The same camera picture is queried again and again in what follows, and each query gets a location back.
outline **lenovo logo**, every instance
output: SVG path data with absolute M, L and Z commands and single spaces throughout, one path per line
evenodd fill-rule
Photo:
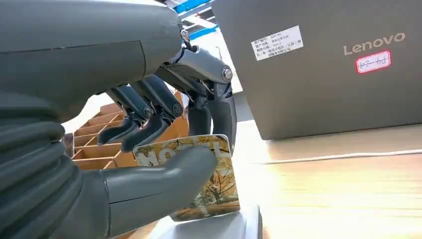
M 393 40 L 395 42 L 400 42 L 403 41 L 406 38 L 406 35 L 404 33 L 397 33 L 396 35 L 390 35 L 390 36 L 384 36 L 382 39 L 376 39 L 373 42 L 367 41 L 364 42 L 362 44 L 357 44 L 352 46 L 352 50 L 348 51 L 347 50 L 347 46 L 343 46 L 344 49 L 344 55 L 350 55 L 353 53 L 358 53 L 360 51 L 365 51 L 365 50 L 369 50 L 372 49 L 372 47 L 380 47 L 382 46 L 384 43 L 389 45 Z

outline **cardboard compartment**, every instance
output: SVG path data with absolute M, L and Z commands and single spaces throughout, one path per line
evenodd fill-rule
M 79 147 L 73 159 L 115 157 L 120 152 L 120 143 Z
M 131 231 L 131 232 L 125 233 L 123 235 L 119 235 L 119 236 L 115 237 L 114 239 L 129 239 L 129 238 L 131 238 L 130 236 L 134 234 L 134 232 L 135 231 Z
M 87 134 L 98 134 L 101 130 L 107 127 L 114 127 L 119 126 L 121 124 L 121 120 L 114 121 L 111 123 L 102 123 L 94 126 L 82 127 L 75 132 L 76 136 L 82 136 Z
M 84 146 L 92 146 L 98 144 L 98 136 L 95 135 L 90 141 L 87 142 Z
M 88 122 L 86 122 L 83 125 L 83 127 L 94 126 L 94 125 L 103 124 L 103 123 L 109 123 L 112 120 L 113 121 L 122 120 L 123 114 L 124 114 L 123 112 L 115 112 L 115 113 L 111 113 L 111 114 L 104 115 L 104 116 L 94 117 L 94 118 L 88 120 Z
M 109 168 L 117 168 L 116 167 L 116 164 L 114 163 L 114 161 L 108 162 L 108 164 L 106 166 L 104 166 L 103 169 L 109 169 Z
M 90 140 L 92 140 L 94 137 L 96 137 L 97 134 L 87 134 L 83 136 L 76 136 L 75 137 L 75 147 L 81 147 L 87 145 Z
M 103 169 L 105 167 L 112 167 L 110 162 L 113 162 L 113 157 L 104 157 L 104 158 L 87 158 L 87 159 L 77 159 L 73 162 L 78 165 L 83 170 L 90 169 Z
M 94 126 L 82 127 L 75 132 L 75 135 L 76 136 L 82 136 L 82 135 L 87 135 L 87 134 L 97 134 L 106 125 L 107 125 L 107 123 L 102 123 L 102 124 L 98 124 L 98 125 L 94 125 Z
M 100 112 L 97 115 L 95 115 L 95 117 L 105 116 L 105 115 L 109 115 L 109 114 L 121 112 L 121 111 L 122 110 L 120 109 L 120 107 L 117 106 L 116 104 L 109 104 L 109 105 L 101 106 Z

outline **metal screw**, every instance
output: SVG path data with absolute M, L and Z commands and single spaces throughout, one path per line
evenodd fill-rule
M 187 32 L 187 31 L 182 30 L 182 31 L 180 32 L 180 35 L 182 36 L 182 39 L 183 39 L 185 42 L 190 42 L 190 41 L 191 41 L 191 38 L 189 37 L 189 34 L 188 34 L 188 32 Z
M 183 114 L 183 108 L 180 104 L 173 105 L 173 113 L 176 116 L 181 116 Z
M 223 68 L 223 78 L 224 78 L 224 80 L 230 80 L 232 76 L 233 76 L 233 72 L 230 70 L 230 68 L 225 66 Z
M 154 111 L 150 107 L 144 109 L 144 114 L 147 118 L 151 117 L 153 113 Z

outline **card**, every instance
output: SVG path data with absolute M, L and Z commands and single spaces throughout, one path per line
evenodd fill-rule
M 217 157 L 218 165 L 201 192 L 187 207 L 171 214 L 175 221 L 188 221 L 223 215 L 240 210 L 230 147 L 225 135 L 196 135 L 136 147 L 133 154 L 139 166 L 164 164 L 178 151 L 206 146 Z

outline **white stand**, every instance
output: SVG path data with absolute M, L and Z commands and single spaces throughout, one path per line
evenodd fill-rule
M 175 222 L 167 216 L 152 230 L 150 239 L 261 239 L 259 207 L 205 219 Z

